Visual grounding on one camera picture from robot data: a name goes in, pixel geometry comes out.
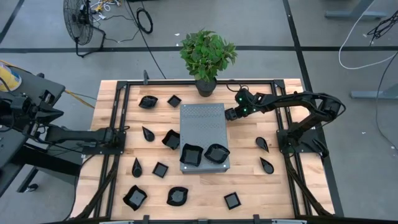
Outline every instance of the green leaves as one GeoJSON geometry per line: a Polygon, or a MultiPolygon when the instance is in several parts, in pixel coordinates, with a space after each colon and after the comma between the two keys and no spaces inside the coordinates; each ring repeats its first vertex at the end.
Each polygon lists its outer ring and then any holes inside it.
{"type": "Polygon", "coordinates": [[[235,64],[238,56],[233,43],[227,43],[209,30],[187,34],[182,44],[181,58],[185,60],[189,74],[196,80],[209,82],[217,76],[217,71],[225,70],[230,62],[235,64]]]}

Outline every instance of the yellow bag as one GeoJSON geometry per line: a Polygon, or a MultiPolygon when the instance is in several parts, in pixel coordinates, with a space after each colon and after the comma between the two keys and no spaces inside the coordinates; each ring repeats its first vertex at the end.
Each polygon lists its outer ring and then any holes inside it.
{"type": "MultiPolygon", "coordinates": [[[[7,62],[0,61],[0,77],[7,84],[11,91],[16,90],[22,83],[22,78],[7,66],[7,62]]],[[[0,91],[8,91],[6,86],[0,80],[0,91]]]]}

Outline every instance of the fan grille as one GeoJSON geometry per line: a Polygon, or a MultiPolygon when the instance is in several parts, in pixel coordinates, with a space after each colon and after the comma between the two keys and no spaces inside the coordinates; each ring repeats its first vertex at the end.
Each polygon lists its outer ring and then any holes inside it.
{"type": "Polygon", "coordinates": [[[86,0],[63,0],[63,18],[68,33],[79,45],[88,44],[93,37],[93,15],[86,0]],[[86,6],[84,13],[80,7],[86,6]]]}

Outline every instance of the wooden table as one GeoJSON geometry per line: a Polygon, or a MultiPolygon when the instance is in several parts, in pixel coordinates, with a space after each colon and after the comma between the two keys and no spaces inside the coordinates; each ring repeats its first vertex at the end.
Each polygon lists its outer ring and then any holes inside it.
{"type": "MultiPolygon", "coordinates": [[[[299,79],[284,81],[287,94],[303,91],[299,79]]],[[[109,126],[116,82],[116,80],[101,82],[92,130],[109,126]]],[[[249,87],[252,93],[271,93],[270,85],[249,87]]],[[[278,128],[275,112],[256,113],[247,118],[227,122],[231,168],[226,173],[183,175],[179,168],[178,150],[169,149],[161,141],[168,130],[180,130],[179,106],[173,108],[167,103],[173,94],[182,99],[181,104],[224,103],[226,109],[237,106],[234,100],[235,93],[230,92],[225,85],[218,85],[208,98],[201,97],[194,85],[133,86],[129,92],[126,116],[126,125],[131,128],[127,131],[126,148],[119,162],[112,220],[142,220],[144,215],[150,215],[151,220],[251,219],[253,214],[259,214],[261,218],[293,218],[286,168],[275,133],[278,128]],[[139,101],[145,95],[158,97],[154,110],[138,107],[139,101]],[[155,141],[147,142],[144,139],[142,126],[154,132],[155,141]],[[255,138],[258,136],[267,141],[269,153],[256,146],[255,138]],[[273,174],[269,175],[263,171],[260,166],[260,156],[273,164],[275,168],[273,174]],[[134,178],[131,174],[136,157],[143,168],[143,175],[140,178],[134,178]],[[152,174],[157,162],[169,167],[163,179],[152,174]],[[135,212],[122,200],[133,185],[137,185],[148,195],[143,206],[135,212]],[[175,186],[189,189],[188,200],[181,207],[166,204],[167,194],[175,186]],[[232,192],[238,194],[242,205],[228,210],[224,196],[232,192]]],[[[120,98],[120,108],[123,95],[122,93],[120,98]]],[[[290,110],[293,121],[301,121],[308,115],[307,109],[303,107],[293,107],[290,110]]],[[[284,127],[287,127],[284,110],[281,112],[284,127]]],[[[116,124],[119,123],[120,114],[121,110],[118,110],[116,124]]],[[[308,188],[324,208],[333,213],[321,159],[315,153],[301,153],[301,160],[308,188]]],[[[103,156],[97,155],[82,168],[72,217],[83,210],[96,192],[102,162],[103,156]]],[[[302,194],[297,186],[296,189],[300,211],[303,214],[302,194]]],[[[105,214],[107,198],[108,193],[105,192],[101,215],[105,214]]]]}

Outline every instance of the gray concrete floor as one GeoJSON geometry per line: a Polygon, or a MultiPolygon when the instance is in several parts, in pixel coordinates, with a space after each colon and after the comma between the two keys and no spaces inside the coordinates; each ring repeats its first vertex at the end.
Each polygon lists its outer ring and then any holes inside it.
{"type": "MultiPolygon", "coordinates": [[[[353,21],[334,21],[323,17],[327,9],[352,8],[358,1],[289,1],[302,46],[339,46],[345,40],[353,21]]],[[[0,2],[0,29],[16,5],[0,2]]],[[[292,46],[289,25],[282,1],[264,0],[159,0],[145,2],[154,20],[154,32],[147,35],[150,46],[176,46],[187,32],[206,28],[217,31],[236,45],[292,46]]],[[[376,1],[372,9],[391,15],[398,1],[376,1]]],[[[72,48],[63,21],[62,0],[25,0],[15,21],[0,43],[0,48],[72,48]]],[[[106,16],[127,15],[125,8],[112,8],[106,16]]],[[[378,22],[360,22],[347,45],[368,45],[367,33],[378,22]]],[[[130,38],[136,27],[122,18],[102,22],[108,37],[130,38]]],[[[376,45],[397,45],[394,27],[376,45]]],[[[85,47],[95,47],[100,36],[85,47]]],[[[143,47],[138,35],[132,42],[105,42],[105,47],[143,47]]],[[[220,78],[301,78],[295,52],[240,51],[236,65],[220,73],[220,78]]],[[[382,60],[393,52],[343,52],[344,64],[359,66],[382,60]]],[[[167,78],[189,78],[178,52],[154,52],[167,78]]],[[[348,107],[347,112],[325,127],[326,141],[346,217],[398,220],[396,185],[397,151],[378,133],[374,100],[353,100],[351,90],[376,90],[387,63],[362,70],[345,70],[338,63],[337,52],[304,52],[308,73],[315,92],[337,96],[348,107]]],[[[32,73],[43,72],[46,78],[67,89],[96,96],[101,80],[141,79],[146,69],[152,79],[162,78],[147,52],[98,53],[81,59],[73,53],[0,54],[0,59],[14,63],[32,73]]],[[[382,88],[398,82],[394,76],[398,62],[386,75],[382,88]]],[[[65,115],[57,124],[71,129],[90,128],[93,110],[68,95],[63,95],[57,108],[65,115]]],[[[379,120],[383,131],[396,142],[398,121],[395,101],[379,102],[379,120]]],[[[79,161],[79,155],[65,155],[79,161]]],[[[0,200],[2,223],[43,223],[61,220],[69,212],[73,186],[39,172],[34,182],[40,188],[33,193],[17,194],[17,186],[29,171],[25,167],[0,200]]]]}

